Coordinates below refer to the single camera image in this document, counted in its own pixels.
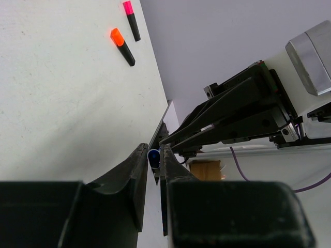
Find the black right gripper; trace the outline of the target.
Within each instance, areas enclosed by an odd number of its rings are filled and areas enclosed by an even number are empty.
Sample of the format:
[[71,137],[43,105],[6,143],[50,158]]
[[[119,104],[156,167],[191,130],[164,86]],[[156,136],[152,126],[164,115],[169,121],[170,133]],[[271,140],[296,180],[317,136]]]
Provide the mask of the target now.
[[274,69],[260,60],[222,84],[204,88],[208,100],[198,105],[160,144],[173,152],[204,145],[269,138],[289,143],[299,139],[298,117]]

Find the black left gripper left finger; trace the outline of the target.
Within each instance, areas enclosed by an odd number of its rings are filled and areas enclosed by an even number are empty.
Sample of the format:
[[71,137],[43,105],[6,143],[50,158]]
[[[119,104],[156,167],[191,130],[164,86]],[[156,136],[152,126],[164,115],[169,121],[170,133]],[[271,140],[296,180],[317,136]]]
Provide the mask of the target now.
[[90,183],[1,182],[1,247],[136,247],[147,145]]

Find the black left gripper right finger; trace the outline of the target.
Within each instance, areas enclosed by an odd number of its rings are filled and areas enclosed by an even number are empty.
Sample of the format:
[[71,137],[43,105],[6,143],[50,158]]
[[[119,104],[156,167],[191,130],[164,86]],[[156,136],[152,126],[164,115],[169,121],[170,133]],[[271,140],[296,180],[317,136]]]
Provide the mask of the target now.
[[161,147],[163,234],[169,247],[315,247],[294,191],[281,182],[202,181]]

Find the orange cap black highlighter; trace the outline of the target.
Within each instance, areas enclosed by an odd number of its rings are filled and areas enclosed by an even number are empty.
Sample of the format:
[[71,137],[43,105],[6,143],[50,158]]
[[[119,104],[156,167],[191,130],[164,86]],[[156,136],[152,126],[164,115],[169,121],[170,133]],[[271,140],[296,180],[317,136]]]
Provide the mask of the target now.
[[120,51],[120,53],[122,54],[122,56],[124,57],[124,59],[126,60],[126,62],[131,67],[133,67],[136,63],[136,60],[135,60],[130,48],[128,47],[125,39],[123,38],[122,34],[120,33],[119,29],[118,28],[112,29],[110,37],[113,40],[113,42],[115,43],[115,45],[118,48],[118,50]]

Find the pink cap black highlighter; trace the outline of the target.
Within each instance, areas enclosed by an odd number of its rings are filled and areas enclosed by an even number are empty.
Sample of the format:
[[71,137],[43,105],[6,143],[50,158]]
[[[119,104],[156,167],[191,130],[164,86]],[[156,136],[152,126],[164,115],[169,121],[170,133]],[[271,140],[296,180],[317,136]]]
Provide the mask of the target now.
[[126,16],[127,16],[127,19],[128,19],[133,37],[134,37],[134,40],[136,42],[140,41],[141,37],[140,37],[140,33],[139,33],[139,28],[138,28],[138,25],[137,25],[137,21],[136,21],[136,17],[135,17],[135,14],[134,14],[134,10],[133,10],[131,1],[123,2],[123,7],[124,7],[124,10],[125,10],[125,13],[126,13]]

